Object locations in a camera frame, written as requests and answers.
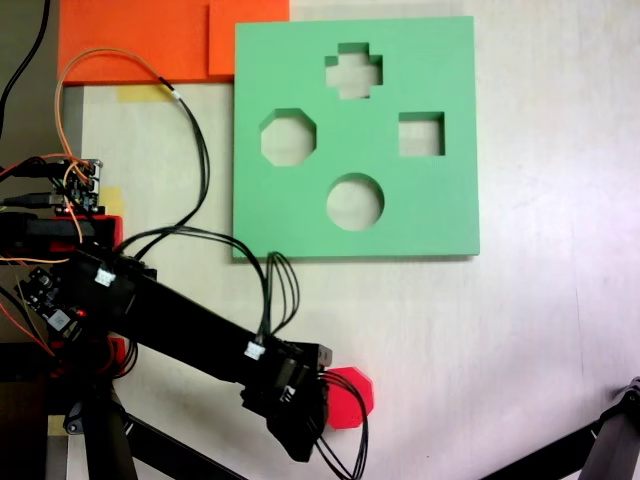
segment orange foam board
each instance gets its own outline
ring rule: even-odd
[[[140,55],[170,82],[208,81],[209,2],[61,0],[58,74],[84,50],[117,47]],[[135,61],[99,55],[78,63],[65,84],[151,81]]]
[[[289,0],[211,0],[209,76],[231,82],[235,72],[237,23],[287,22]]]

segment wire bundle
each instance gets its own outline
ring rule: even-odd
[[[133,244],[134,242],[145,238],[145,237],[149,237],[149,236],[155,236],[155,235],[160,235],[162,238],[166,237],[167,235],[182,235],[185,237],[194,237],[194,238],[202,238],[205,240],[211,240],[211,241],[215,241],[215,242],[219,242],[219,243],[223,243],[225,245],[229,245],[232,248],[237,249],[239,252],[241,252],[245,257],[247,257],[247,259],[249,260],[249,263],[253,266],[254,270],[256,271],[256,273],[258,274],[258,279],[260,281],[260,287],[262,290],[262,296],[264,299],[264,306],[265,306],[265,310],[266,310],[266,306],[267,306],[267,300],[268,300],[268,290],[267,290],[267,280],[266,277],[262,271],[262,267],[260,266],[260,262],[258,261],[258,259],[255,257],[255,255],[251,252],[251,250],[249,250],[249,247],[247,247],[244,243],[242,243],[240,240],[237,240],[229,235],[225,235],[223,233],[216,233],[216,232],[211,232],[209,230],[204,230],[202,228],[196,228],[196,227],[190,227],[187,225],[172,225],[172,226],[168,226],[168,227],[161,227],[161,228],[156,228],[153,230],[149,230],[146,232],[142,232],[139,233],[137,235],[134,235],[130,238],[128,238],[127,240],[125,240],[124,242],[122,242],[120,245],[118,245],[115,249],[114,249],[114,253],[116,254],[122,254],[124,252],[124,250],[129,247],[131,244]]]
[[[269,335],[275,335],[284,327],[286,327],[293,317],[298,313],[300,308],[300,284],[298,283],[298,277],[294,272],[291,263],[287,257],[280,252],[271,252],[267,255],[267,261],[265,266],[266,282],[267,282],[267,297],[265,300],[264,315],[260,322],[260,328],[258,329],[257,340],[261,344],[264,337]],[[273,286],[275,283],[274,272],[278,275],[280,282],[280,290],[282,292],[282,320],[275,330],[271,331],[271,314],[273,304]],[[291,295],[291,310],[287,308],[287,290],[285,287],[285,277],[287,279],[287,286]]]
[[[198,213],[198,210],[200,210],[200,207],[202,207],[202,204],[207,198],[207,193],[209,192],[209,184],[211,181],[211,161],[209,159],[209,150],[207,149],[207,144],[204,140],[204,136],[202,135],[202,130],[200,130],[200,125],[198,124],[196,117],[191,112],[191,109],[187,106],[180,94],[176,92],[176,90],[169,82],[167,82],[160,76],[158,77],[158,80],[171,91],[173,96],[177,99],[178,103],[184,109],[187,117],[189,117],[189,121],[191,122],[193,134],[196,140],[196,145],[198,147],[198,158],[200,165],[200,195],[198,196],[198,202],[196,203],[196,206],[193,208],[193,210],[191,210],[182,220],[176,223],[176,226],[183,226],[186,225],[187,222],[191,220],[191,218],[193,218],[196,213]],[[141,260],[142,257],[144,257],[147,252],[154,247],[154,245],[166,238],[168,235],[170,235],[170,233],[164,233],[158,236],[155,240],[141,249],[134,258],[136,260]]]
[[[362,395],[360,395],[358,389],[342,375],[339,375],[335,372],[321,372],[318,375],[318,378],[329,385],[343,388],[351,395],[353,395],[353,397],[357,400],[358,405],[360,406],[360,412],[362,414],[362,436],[360,438],[360,448],[358,449],[356,463],[353,467],[352,472],[350,472],[344,466],[344,464],[340,461],[338,456],[334,453],[334,451],[331,449],[322,435],[318,436],[319,443],[318,440],[316,440],[316,448],[318,449],[318,452],[320,452],[320,455],[329,466],[331,471],[335,473],[335,475],[340,480],[360,480],[364,475],[364,469],[367,464],[367,453],[369,450],[369,422],[367,420],[367,407],[365,406]],[[311,422],[310,428],[312,428],[313,431],[318,432],[318,429],[315,425],[313,425],[313,422]],[[327,453],[325,453],[324,450],[320,447],[320,444],[323,445],[329,455],[335,460],[337,465],[336,463],[333,463],[331,461],[331,459],[327,456]]]
[[[26,308],[24,308],[22,305],[20,305],[20,302],[13,297],[12,295],[9,294],[9,292],[7,292],[4,288],[0,287],[0,295],[2,295],[3,297],[5,297],[7,300],[9,300],[11,303],[13,303],[13,306],[16,307],[16,310],[18,310],[18,313],[20,313],[20,315],[22,315],[22,317],[24,318],[24,321],[27,323],[27,325],[29,326],[29,330],[31,330],[31,333],[26,330],[24,327],[22,327],[22,325],[20,325],[15,318],[13,318],[13,316],[9,313],[9,311],[5,308],[5,306],[0,303],[0,311],[4,314],[5,317],[7,317],[9,319],[9,321],[11,323],[13,323],[19,330],[21,330],[25,335],[27,335],[29,338],[31,338],[34,342],[36,342],[38,345],[40,345],[40,347],[46,351],[50,356],[55,356],[54,353],[51,351],[51,349],[47,346],[46,342],[44,341],[44,339],[42,338],[42,335],[40,335],[40,333],[38,332],[38,330],[36,329],[33,321],[31,320],[31,317],[29,316],[29,314],[27,313]]]

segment green foam board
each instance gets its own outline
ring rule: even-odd
[[[239,24],[236,37],[233,230],[256,255],[479,253],[472,18]],[[382,84],[341,99],[325,69],[363,48]],[[315,128],[315,150],[274,166],[261,132],[292,112]],[[441,154],[400,155],[399,122],[415,119],[441,122]],[[350,177],[373,179],[384,198],[362,231],[327,213]]]

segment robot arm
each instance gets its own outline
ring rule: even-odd
[[[78,322],[82,332],[74,341],[113,331],[244,385],[243,406],[266,419],[293,460],[309,460],[328,415],[327,386],[318,378],[331,363],[327,348],[269,336],[263,353],[252,354],[255,333],[158,283],[144,264],[109,250],[76,251],[50,275],[35,271],[25,296],[61,334]]]

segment circuit board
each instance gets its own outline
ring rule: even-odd
[[[61,309],[60,305],[53,302],[57,291],[56,279],[40,267],[33,270],[29,278],[30,282],[21,281],[20,288],[15,288],[18,297],[22,298],[21,294],[24,293],[27,305],[63,337],[79,333],[76,325],[84,312],[77,308]]]
[[[67,178],[67,188],[71,198],[79,204],[85,211],[92,215],[104,215],[105,208],[100,206],[100,173],[102,161],[98,159],[88,159],[88,166],[80,166],[80,171],[87,176],[89,182],[84,182],[75,171],[72,171]],[[59,216],[69,216],[69,209],[66,205],[55,207],[55,212]]]

